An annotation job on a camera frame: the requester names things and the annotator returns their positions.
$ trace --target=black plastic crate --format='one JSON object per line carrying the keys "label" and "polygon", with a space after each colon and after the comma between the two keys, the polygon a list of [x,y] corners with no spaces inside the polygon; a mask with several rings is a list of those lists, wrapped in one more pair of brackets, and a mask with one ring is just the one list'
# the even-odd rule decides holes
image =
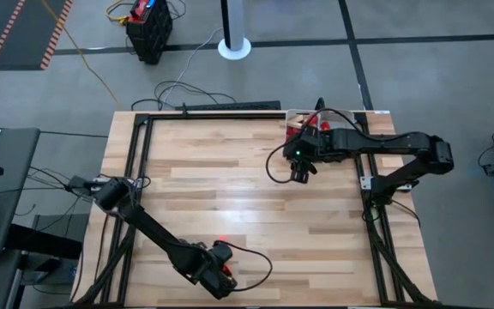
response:
{"label": "black plastic crate", "polygon": [[[145,0],[136,0],[135,6],[145,5]],[[154,0],[150,8],[144,9],[140,21],[127,22],[127,35],[140,61],[157,64],[172,31],[172,18],[166,0]]]}

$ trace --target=black desk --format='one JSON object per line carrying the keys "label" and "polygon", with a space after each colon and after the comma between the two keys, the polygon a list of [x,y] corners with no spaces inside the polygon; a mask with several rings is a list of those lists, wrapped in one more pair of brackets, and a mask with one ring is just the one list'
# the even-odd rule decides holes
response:
{"label": "black desk", "polygon": [[16,190],[0,194],[0,308],[6,306],[21,261],[21,250],[75,259],[81,253],[79,241],[39,232],[32,236],[33,230],[29,227],[12,224],[38,139],[38,129],[2,130],[0,133],[0,167],[4,169],[0,191]]}

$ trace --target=wooden tabletop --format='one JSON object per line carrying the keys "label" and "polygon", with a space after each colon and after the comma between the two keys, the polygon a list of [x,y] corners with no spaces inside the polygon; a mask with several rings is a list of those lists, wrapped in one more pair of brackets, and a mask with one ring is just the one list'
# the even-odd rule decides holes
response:
{"label": "wooden tabletop", "polygon": [[[102,173],[124,175],[134,117],[133,112],[116,112]],[[367,112],[367,118],[371,133],[394,133],[388,112]],[[178,238],[212,244],[223,236],[262,252],[273,261],[274,272],[258,288],[216,300],[201,285],[187,282],[158,246],[137,233],[126,306],[379,304],[353,160],[318,164],[318,174],[311,175],[307,185],[276,184],[266,175],[264,163],[268,153],[283,143],[284,131],[284,121],[272,119],[155,122],[147,169],[152,184],[142,194],[142,206]],[[400,156],[376,158],[380,174],[403,164]],[[277,179],[289,177],[289,164],[279,153],[270,169]],[[409,194],[396,193],[395,199],[413,209]],[[400,265],[424,294],[435,299],[416,220],[393,205],[388,214]],[[76,298],[93,283],[104,219],[105,214],[93,207]],[[100,269],[112,230],[113,219],[105,231]],[[238,288],[258,282],[268,271],[267,262],[258,256],[237,250],[233,255],[229,266]],[[393,299],[389,268],[384,261],[383,266]],[[117,297],[121,265],[115,274],[111,300]]]}

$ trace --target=black aluminum frame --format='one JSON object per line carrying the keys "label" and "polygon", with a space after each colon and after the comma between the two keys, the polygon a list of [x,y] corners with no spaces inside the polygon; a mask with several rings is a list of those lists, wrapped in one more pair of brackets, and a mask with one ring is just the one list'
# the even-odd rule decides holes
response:
{"label": "black aluminum frame", "polygon": [[[369,132],[369,127],[367,123],[367,117],[365,112],[357,112],[356,114],[356,119],[358,120],[359,124],[362,127],[362,130],[366,133]],[[152,139],[152,135],[154,132],[154,122],[158,120],[210,120],[210,119],[285,119],[286,112],[183,112],[183,113],[156,113],[156,114],[149,114],[149,113],[138,113],[135,116],[135,122],[131,134],[131,140],[130,140],[130,146],[129,146],[129,153],[127,156],[127,162],[125,166],[125,177],[131,177],[132,171],[133,171],[133,165],[135,163],[135,153],[136,153],[136,147],[138,145],[138,139],[140,135],[140,131],[142,127],[145,127],[145,134],[144,134],[144,141],[142,144],[142,151],[141,151],[141,161],[139,163],[139,168],[138,168],[138,174],[137,177],[141,178],[146,176],[146,168],[148,164],[148,151],[150,148],[150,141]],[[372,175],[377,175],[377,164],[375,162],[375,157],[374,155],[369,155],[369,165],[370,165],[370,171]],[[358,177],[364,176],[364,166],[363,162],[361,160],[361,156],[357,156],[354,158],[354,161],[356,163],[356,170],[358,173]],[[361,198],[363,201],[364,205],[364,210],[366,210],[367,214],[367,229],[369,230],[370,224],[374,224],[374,222],[371,222],[371,212],[370,207],[371,207],[371,201],[366,199],[363,194],[361,194]],[[394,250],[394,245],[392,242],[392,236],[390,232],[390,226],[389,226],[389,221],[388,217],[386,215],[386,209],[385,208],[380,208],[379,209],[379,215],[382,218],[381,220],[381,228],[384,236],[384,241],[386,246],[390,249],[390,252],[392,255],[395,257],[395,250]],[[114,230],[113,234],[111,237],[111,245],[110,245],[110,253],[111,255],[118,246],[120,236],[122,233],[123,229],[123,221],[120,219],[116,218],[116,223],[114,225]],[[381,305],[389,302],[387,290],[386,290],[386,284],[384,281],[384,274],[383,274],[383,266],[380,258],[380,253],[376,249],[375,246],[371,245],[370,247],[371,251],[371,256],[373,260],[373,266],[375,269],[375,277],[377,280],[377,290],[379,294],[379,300],[381,302]],[[133,253],[133,245],[125,252],[124,258],[123,258],[123,267],[121,271],[121,276],[119,279],[119,290],[117,293],[117,303],[124,304],[125,302],[125,296],[127,293],[127,284],[129,281],[129,273],[130,273],[130,263],[132,260],[132,253]],[[392,277],[394,280],[394,289],[395,289],[395,294],[396,294],[396,300],[398,301],[404,301],[405,298],[403,297],[403,289],[401,287],[401,284],[397,280],[396,276],[392,273]],[[110,296],[110,286],[111,286],[111,278],[110,280],[106,283],[106,285],[102,289],[102,296],[100,299],[100,303],[107,303],[109,296]]]}

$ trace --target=concrete floor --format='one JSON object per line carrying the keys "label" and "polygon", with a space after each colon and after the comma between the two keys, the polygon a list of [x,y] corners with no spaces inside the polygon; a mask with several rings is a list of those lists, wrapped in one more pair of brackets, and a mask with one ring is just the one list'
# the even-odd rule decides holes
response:
{"label": "concrete floor", "polygon": [[[219,2],[184,1],[188,12],[175,21],[170,43],[202,43],[221,27]],[[73,4],[66,26],[81,47],[124,46],[124,29],[102,14],[109,3]],[[246,3],[248,36],[254,41],[346,37],[335,0]],[[494,33],[494,1],[347,4],[359,38]],[[58,48],[71,47],[67,38],[60,39]],[[425,177],[413,193],[439,299],[494,308],[494,177],[486,177],[477,166],[494,131],[494,41],[362,45],[359,52],[375,108],[392,111],[399,132],[436,134],[454,150],[455,170]],[[115,105],[77,56],[55,56],[47,71],[0,72],[0,126],[107,134],[116,109],[127,110],[132,101],[151,97],[155,84],[178,76],[189,55],[190,51],[166,52],[157,66],[146,66],[127,53],[88,56],[122,106]],[[216,51],[199,51],[183,81],[238,101],[281,100],[284,109],[313,108],[320,96],[328,106],[362,108],[346,45],[256,48],[241,62],[225,61]],[[208,103],[181,91],[173,92],[170,102]],[[77,156],[79,149],[88,155]],[[92,177],[104,149],[104,139],[43,135],[33,165]],[[38,205],[38,214],[57,215],[71,198],[65,193],[25,192],[18,211],[32,203]],[[87,213],[89,207],[82,204],[76,213]],[[19,222],[31,225],[32,219],[33,214]],[[69,287],[55,291],[67,292]],[[22,307],[56,306],[66,300],[27,289]]]}

